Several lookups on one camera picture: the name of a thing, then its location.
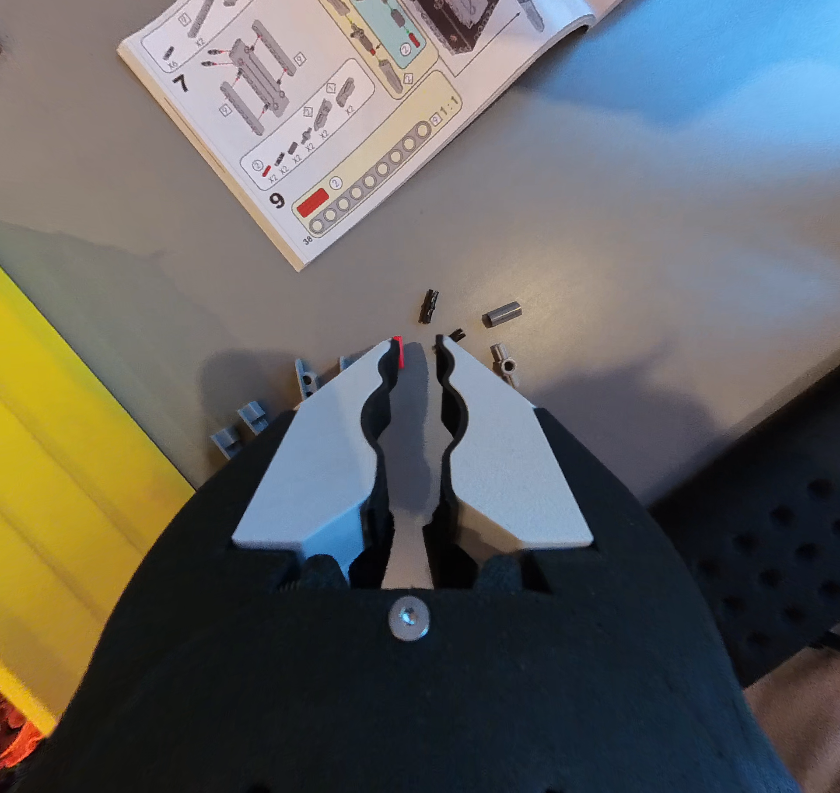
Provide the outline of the person's leg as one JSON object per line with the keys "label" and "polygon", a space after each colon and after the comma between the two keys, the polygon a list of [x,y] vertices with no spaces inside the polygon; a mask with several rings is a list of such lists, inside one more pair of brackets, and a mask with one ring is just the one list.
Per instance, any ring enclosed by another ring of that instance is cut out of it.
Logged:
{"label": "person's leg", "polygon": [[745,699],[804,791],[838,791],[838,651],[799,651]]}

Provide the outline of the pile of assorted building parts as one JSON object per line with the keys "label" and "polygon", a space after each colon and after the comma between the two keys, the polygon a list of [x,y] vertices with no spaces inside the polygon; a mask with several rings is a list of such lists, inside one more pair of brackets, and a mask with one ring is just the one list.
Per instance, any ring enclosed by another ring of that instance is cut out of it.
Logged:
{"label": "pile of assorted building parts", "polygon": [[42,740],[41,729],[1,695],[1,769],[21,764]]}

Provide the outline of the grey desk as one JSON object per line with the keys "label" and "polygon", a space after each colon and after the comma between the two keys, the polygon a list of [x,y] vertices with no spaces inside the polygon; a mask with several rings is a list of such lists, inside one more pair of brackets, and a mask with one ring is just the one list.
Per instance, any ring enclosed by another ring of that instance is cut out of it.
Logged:
{"label": "grey desk", "polygon": [[116,54],[172,3],[1,0],[1,266],[193,486],[295,358],[403,335],[385,586],[429,587],[437,332],[644,503],[838,364],[838,0],[625,0],[301,273]]}

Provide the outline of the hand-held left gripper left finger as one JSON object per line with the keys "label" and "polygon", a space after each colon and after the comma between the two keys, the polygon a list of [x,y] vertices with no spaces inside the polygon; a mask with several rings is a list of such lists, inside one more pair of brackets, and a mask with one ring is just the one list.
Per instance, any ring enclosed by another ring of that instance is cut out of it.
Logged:
{"label": "hand-held left gripper left finger", "polygon": [[272,456],[233,542],[331,556],[352,587],[382,586],[394,537],[379,436],[391,420],[399,347],[373,346],[304,400]]}

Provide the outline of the building instruction booklet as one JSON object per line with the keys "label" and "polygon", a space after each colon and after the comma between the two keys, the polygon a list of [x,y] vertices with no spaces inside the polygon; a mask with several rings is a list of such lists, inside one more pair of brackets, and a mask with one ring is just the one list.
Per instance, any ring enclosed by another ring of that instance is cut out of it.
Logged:
{"label": "building instruction booklet", "polygon": [[624,0],[177,0],[119,57],[302,270]]}

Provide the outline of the yellow plastic bin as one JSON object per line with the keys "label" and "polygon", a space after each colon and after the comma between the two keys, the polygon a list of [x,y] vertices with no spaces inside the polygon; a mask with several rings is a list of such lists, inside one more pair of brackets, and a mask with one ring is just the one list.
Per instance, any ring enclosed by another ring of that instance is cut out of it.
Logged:
{"label": "yellow plastic bin", "polygon": [[42,734],[193,494],[1,272],[1,693]]}

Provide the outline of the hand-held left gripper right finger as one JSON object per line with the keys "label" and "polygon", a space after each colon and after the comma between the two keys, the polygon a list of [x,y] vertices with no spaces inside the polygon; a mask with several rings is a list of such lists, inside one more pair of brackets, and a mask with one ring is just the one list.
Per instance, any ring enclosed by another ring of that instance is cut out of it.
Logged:
{"label": "hand-held left gripper right finger", "polygon": [[441,423],[450,435],[425,527],[435,589],[473,587],[497,556],[594,544],[536,408],[447,335],[435,337]]}

